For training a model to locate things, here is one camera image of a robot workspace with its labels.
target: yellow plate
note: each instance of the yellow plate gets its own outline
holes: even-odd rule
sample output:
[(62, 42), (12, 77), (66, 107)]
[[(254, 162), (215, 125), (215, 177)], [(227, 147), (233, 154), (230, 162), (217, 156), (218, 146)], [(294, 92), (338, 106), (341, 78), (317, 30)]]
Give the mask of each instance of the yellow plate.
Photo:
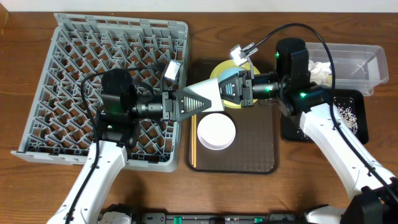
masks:
[[(226, 60), (225, 62), (220, 63), (219, 65), (217, 65), (217, 67), (215, 67), (213, 69), (213, 71), (210, 74), (210, 78), (216, 78), (219, 77), (221, 75), (221, 73), (223, 73), (223, 71), (229, 69), (229, 68), (238, 68), (239, 66), (237, 66), (234, 62), (234, 60)], [(250, 70), (250, 64), (248, 62), (244, 63), (243, 65), (240, 66), (241, 68), (245, 69), (245, 70)], [(259, 70), (254, 67), (254, 74), (258, 75), (260, 74)], [(241, 105), (237, 105), (234, 103), (231, 103), (229, 101), (224, 100), (224, 105), (228, 108), (241, 108)]]

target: white round plate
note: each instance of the white round plate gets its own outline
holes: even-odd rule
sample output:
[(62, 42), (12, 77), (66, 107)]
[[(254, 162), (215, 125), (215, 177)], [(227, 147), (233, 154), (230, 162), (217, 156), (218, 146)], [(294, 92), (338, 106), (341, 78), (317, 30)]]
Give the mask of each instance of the white round plate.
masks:
[(232, 120), (220, 113), (205, 116), (198, 125), (198, 139), (208, 149), (222, 150), (235, 138), (236, 129)]

